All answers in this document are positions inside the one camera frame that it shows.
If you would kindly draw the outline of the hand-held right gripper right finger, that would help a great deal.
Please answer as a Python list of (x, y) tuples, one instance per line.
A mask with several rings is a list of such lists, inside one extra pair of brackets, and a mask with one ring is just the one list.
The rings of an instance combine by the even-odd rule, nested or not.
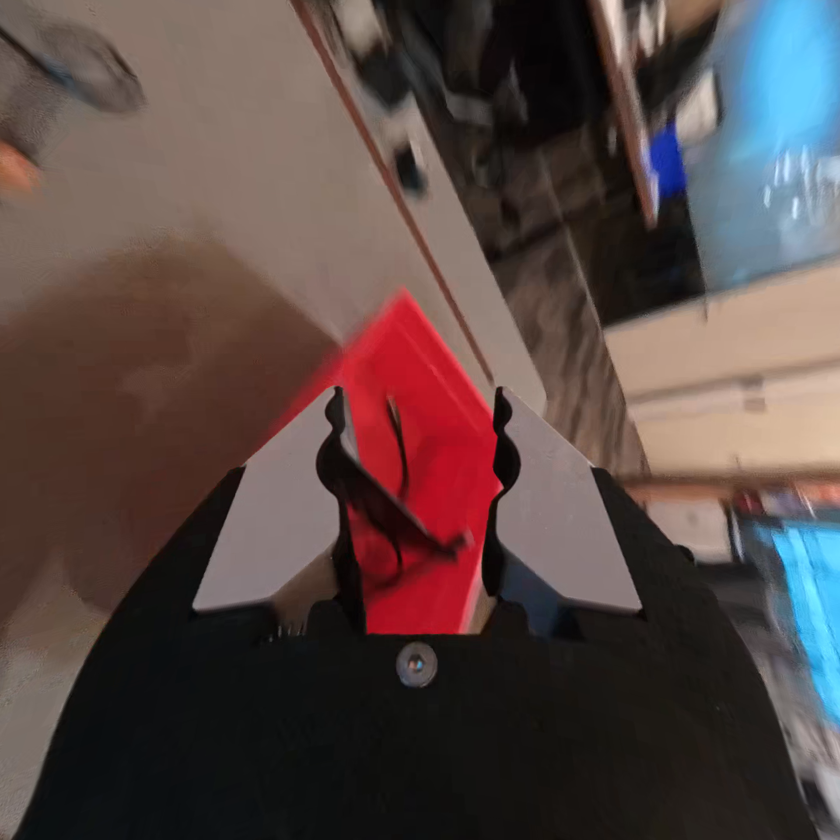
[(492, 471), (500, 490), (488, 509), (486, 593), (510, 600), (527, 592), (543, 604), (640, 613), (592, 463), (507, 387), (497, 388), (493, 408)]

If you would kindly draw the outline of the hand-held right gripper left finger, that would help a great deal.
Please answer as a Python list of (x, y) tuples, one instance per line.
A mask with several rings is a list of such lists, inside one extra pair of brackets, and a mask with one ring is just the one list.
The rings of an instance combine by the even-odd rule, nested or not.
[(348, 505), (321, 477), (329, 445), (341, 443), (344, 408), (342, 389), (327, 388), (245, 462), (193, 599), (196, 614), (267, 607), (294, 634), (317, 602), (337, 597), (351, 626), (365, 631)]

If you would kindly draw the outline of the red plastic bin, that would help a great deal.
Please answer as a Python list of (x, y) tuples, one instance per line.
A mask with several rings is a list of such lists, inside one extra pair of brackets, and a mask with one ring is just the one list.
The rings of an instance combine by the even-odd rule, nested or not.
[(488, 404), (406, 292), (310, 375), (274, 431), (335, 385), (360, 465), (383, 488), (352, 479), (343, 492), (367, 632), (467, 633), (500, 489)]

